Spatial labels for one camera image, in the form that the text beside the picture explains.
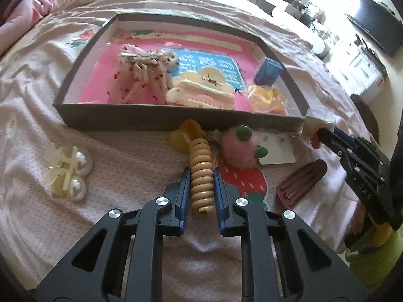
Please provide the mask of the person's right hand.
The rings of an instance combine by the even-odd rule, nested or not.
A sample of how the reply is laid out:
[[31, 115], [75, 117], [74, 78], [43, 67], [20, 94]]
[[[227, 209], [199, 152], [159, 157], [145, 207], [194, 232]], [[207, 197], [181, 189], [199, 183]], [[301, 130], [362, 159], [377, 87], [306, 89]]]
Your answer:
[[350, 220], [350, 230], [354, 236], [364, 235], [372, 226], [372, 218], [365, 205], [359, 200]]

